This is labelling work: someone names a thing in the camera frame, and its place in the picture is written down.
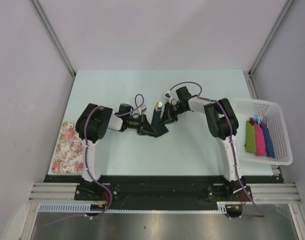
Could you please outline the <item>black paper napkin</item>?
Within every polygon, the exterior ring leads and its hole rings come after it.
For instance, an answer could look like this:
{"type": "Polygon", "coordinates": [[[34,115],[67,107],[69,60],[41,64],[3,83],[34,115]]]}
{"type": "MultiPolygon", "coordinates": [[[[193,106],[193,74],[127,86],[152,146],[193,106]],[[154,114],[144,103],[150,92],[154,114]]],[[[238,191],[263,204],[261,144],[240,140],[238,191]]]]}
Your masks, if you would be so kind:
{"type": "Polygon", "coordinates": [[[158,138],[169,132],[168,128],[164,124],[160,125],[160,120],[161,111],[154,109],[151,120],[151,126],[155,130],[156,134],[150,134],[150,137],[158,138]]]}

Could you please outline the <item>iridescent rainbow fork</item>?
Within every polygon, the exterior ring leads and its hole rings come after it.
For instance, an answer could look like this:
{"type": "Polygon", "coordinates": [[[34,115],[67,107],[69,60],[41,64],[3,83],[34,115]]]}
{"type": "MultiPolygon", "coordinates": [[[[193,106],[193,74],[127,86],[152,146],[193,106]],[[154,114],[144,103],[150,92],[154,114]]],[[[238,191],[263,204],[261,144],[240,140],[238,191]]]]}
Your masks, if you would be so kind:
{"type": "Polygon", "coordinates": [[[158,111],[158,112],[162,111],[162,108],[163,108],[163,102],[162,102],[162,101],[159,101],[159,102],[157,103],[157,111],[158,111]]]}

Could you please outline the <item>gold knife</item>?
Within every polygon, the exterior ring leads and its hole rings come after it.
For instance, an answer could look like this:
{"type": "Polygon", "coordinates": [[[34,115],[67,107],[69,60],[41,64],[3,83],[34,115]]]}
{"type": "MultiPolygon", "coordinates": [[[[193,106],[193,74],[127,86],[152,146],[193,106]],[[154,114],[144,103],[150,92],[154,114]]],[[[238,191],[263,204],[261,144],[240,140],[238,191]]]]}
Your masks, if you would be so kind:
{"type": "Polygon", "coordinates": [[[156,112],[159,111],[159,102],[157,102],[157,103],[155,104],[154,110],[155,110],[156,112]]]}

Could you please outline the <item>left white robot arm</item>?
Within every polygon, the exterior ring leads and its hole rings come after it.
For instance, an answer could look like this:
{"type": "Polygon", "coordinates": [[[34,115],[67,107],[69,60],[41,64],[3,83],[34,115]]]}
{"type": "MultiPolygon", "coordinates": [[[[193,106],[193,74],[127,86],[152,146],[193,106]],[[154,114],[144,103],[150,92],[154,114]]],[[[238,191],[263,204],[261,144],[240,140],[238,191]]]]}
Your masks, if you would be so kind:
{"type": "Polygon", "coordinates": [[[85,188],[86,195],[92,200],[99,199],[103,194],[103,187],[95,183],[102,176],[100,171],[94,171],[95,151],[107,130],[124,132],[127,129],[135,129],[140,136],[152,137],[156,137],[158,134],[145,114],[142,113],[139,117],[134,118],[133,111],[134,108],[126,103],[119,105],[117,113],[114,113],[112,108],[90,103],[76,122],[75,130],[82,140],[84,150],[84,170],[80,185],[85,188]]]}

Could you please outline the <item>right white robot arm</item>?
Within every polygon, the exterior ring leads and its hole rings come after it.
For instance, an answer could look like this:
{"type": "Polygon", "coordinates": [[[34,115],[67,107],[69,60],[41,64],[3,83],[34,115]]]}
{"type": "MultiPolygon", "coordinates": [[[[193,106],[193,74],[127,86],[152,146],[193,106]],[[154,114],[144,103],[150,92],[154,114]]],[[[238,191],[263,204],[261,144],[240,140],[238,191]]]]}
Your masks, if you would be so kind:
{"type": "Polygon", "coordinates": [[[246,183],[237,157],[236,135],[239,122],[229,100],[192,95],[185,86],[178,88],[176,94],[177,99],[172,96],[171,90],[165,94],[166,103],[159,125],[176,122],[178,115],[185,112],[204,114],[209,132],[216,138],[220,148],[223,177],[226,180],[222,188],[223,195],[229,201],[236,200],[246,189],[246,183]]]}

